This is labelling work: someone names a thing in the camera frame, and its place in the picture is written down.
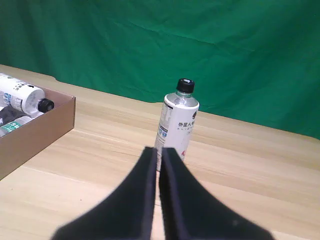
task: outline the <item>black cap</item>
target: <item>black cap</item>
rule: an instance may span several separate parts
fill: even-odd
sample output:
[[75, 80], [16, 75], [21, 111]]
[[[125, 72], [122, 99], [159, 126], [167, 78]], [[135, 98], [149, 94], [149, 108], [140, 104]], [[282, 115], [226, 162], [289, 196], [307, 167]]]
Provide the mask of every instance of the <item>black cap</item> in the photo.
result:
[[42, 99], [38, 103], [38, 110], [42, 113], [46, 113], [55, 107], [55, 103], [49, 99]]
[[178, 91], [186, 94], [192, 94], [194, 92], [194, 88], [195, 82], [187, 78], [180, 78], [178, 81], [178, 85], [176, 86], [176, 89]]

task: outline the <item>wooden table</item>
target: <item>wooden table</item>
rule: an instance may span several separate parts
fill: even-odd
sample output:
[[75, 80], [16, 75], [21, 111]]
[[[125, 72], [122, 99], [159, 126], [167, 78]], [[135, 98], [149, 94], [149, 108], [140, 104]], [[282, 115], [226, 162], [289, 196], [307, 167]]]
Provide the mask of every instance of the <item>wooden table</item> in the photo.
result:
[[[162, 104], [3, 65], [0, 72], [77, 97], [74, 130], [0, 182], [0, 239], [46, 240], [108, 196], [153, 146]], [[275, 238], [320, 239], [319, 140], [200, 112], [185, 164]], [[164, 239], [158, 195], [152, 239]]]

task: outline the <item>black gripper pad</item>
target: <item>black gripper pad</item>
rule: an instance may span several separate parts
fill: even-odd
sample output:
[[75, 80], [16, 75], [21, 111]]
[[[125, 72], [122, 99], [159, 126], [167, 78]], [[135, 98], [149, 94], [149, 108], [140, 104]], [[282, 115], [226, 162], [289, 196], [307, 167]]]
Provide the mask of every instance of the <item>black gripper pad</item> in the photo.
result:
[[166, 240], [274, 239], [203, 188], [174, 148], [162, 149], [159, 188]]
[[111, 195], [59, 228], [52, 240], [149, 240], [155, 207], [156, 168], [157, 150], [146, 147]]

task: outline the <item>white bottle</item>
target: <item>white bottle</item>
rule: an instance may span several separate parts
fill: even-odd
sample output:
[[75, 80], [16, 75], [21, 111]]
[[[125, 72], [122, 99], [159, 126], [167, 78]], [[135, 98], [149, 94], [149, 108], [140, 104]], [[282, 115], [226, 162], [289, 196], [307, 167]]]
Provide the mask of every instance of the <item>white bottle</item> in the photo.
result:
[[175, 148], [184, 160], [189, 145], [199, 102], [192, 97], [194, 81], [181, 78], [177, 92], [164, 97], [158, 132], [154, 146], [157, 148], [157, 170], [161, 168], [162, 147]]
[[28, 115], [46, 113], [55, 104], [39, 87], [0, 72], [0, 106], [12, 106]]
[[22, 116], [14, 121], [11, 121], [3, 126], [0, 126], [0, 138], [4, 135], [11, 133], [13, 130], [20, 128], [22, 125], [30, 122], [32, 120], [29, 116]]

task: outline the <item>green backdrop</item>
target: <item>green backdrop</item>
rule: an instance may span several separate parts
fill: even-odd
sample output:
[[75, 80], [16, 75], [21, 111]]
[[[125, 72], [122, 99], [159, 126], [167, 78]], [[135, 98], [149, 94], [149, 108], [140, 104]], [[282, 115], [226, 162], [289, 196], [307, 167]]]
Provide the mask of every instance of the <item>green backdrop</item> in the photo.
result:
[[0, 63], [320, 139], [319, 0], [0, 0]]

